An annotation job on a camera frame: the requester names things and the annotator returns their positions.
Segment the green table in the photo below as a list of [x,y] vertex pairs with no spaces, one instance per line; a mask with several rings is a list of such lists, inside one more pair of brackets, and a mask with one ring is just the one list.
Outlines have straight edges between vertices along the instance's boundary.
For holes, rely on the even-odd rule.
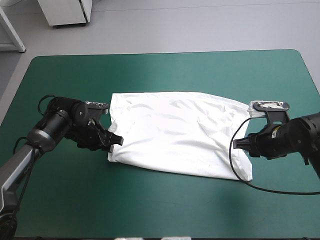
[[[31,62],[0,127],[1,163],[41,118],[37,103],[43,95],[110,102],[112,93],[163,91],[204,92],[243,103],[287,101],[291,118],[316,113],[320,106],[295,50],[40,56]],[[109,116],[102,122],[108,126]],[[264,124],[252,120],[248,133]],[[256,185],[320,189],[299,154],[251,160]],[[64,139],[34,168],[16,235],[320,237],[319,203],[320,196],[277,195],[238,181],[109,163],[105,152],[78,149]]]

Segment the white cloth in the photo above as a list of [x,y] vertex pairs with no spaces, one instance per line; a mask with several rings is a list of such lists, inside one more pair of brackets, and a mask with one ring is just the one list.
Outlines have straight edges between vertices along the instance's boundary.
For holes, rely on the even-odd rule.
[[[114,93],[109,131],[122,136],[110,162],[146,169],[237,180],[229,162],[232,135],[247,118],[248,105],[199,92]],[[243,138],[247,124],[236,135]],[[232,149],[240,177],[252,180],[252,166]]]

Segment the floor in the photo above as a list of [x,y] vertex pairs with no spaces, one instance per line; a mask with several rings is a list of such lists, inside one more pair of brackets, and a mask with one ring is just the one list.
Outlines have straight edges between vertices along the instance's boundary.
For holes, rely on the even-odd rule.
[[0,53],[0,123],[30,61],[44,55],[295,49],[320,92],[320,1],[93,0],[87,26],[59,29],[36,0],[4,10],[27,50]]

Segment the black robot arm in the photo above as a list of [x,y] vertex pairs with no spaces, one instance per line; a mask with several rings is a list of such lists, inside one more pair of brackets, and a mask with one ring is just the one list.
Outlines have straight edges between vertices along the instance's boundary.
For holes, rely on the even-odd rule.
[[66,97],[54,97],[43,118],[27,135],[27,143],[0,168],[0,239],[14,236],[19,207],[16,190],[34,162],[52,151],[63,137],[77,143],[79,148],[112,151],[114,144],[122,145],[123,138],[107,131],[100,123],[109,104],[83,102]]
[[298,152],[320,178],[320,112],[290,120],[288,109],[286,102],[252,101],[248,110],[251,118],[265,117],[267,125],[260,132],[234,140],[233,148],[269,160]]

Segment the black cable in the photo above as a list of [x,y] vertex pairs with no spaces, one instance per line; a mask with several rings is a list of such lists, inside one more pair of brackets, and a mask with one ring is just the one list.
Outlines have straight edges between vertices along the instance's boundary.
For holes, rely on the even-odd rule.
[[17,139],[17,141],[15,142],[15,145],[14,145],[14,148],[13,148],[13,154],[16,153],[16,148],[17,148],[19,142],[20,142],[22,139],[28,140],[28,138],[26,138],[25,136],[19,137],[19,138]]
[[38,112],[42,115],[42,116],[44,116],[44,114],[41,112],[41,109],[40,109],[40,104],[41,104],[41,102],[43,101],[43,100],[45,100],[45,99],[47,99],[47,98],[55,98],[56,96],[55,95],[53,95],[53,94],[48,94],[48,95],[45,95],[45,96],[43,96],[40,100],[39,100],[39,102],[38,102]]
[[239,132],[239,130],[242,128],[242,126],[248,122],[249,120],[251,120],[251,118],[246,119],[243,123],[241,123],[241,125],[239,126],[239,128],[235,131],[235,133],[233,134],[231,141],[230,141],[230,146],[229,146],[229,160],[230,160],[230,166],[231,169],[234,173],[234,175],[236,175],[236,177],[240,180],[240,182],[248,185],[251,188],[260,190],[260,191],[264,191],[264,192],[269,192],[269,193],[274,193],[274,194],[286,194],[286,195],[320,195],[320,191],[312,191],[312,192],[298,192],[298,191],[278,191],[278,190],[272,190],[272,189],[267,189],[267,188],[263,188],[263,187],[259,187],[259,186],[255,186],[252,185],[250,183],[248,183],[247,181],[243,180],[236,172],[234,165],[232,163],[232,157],[231,157],[231,148],[232,148],[232,143],[234,141],[234,138],[236,136],[236,134]]

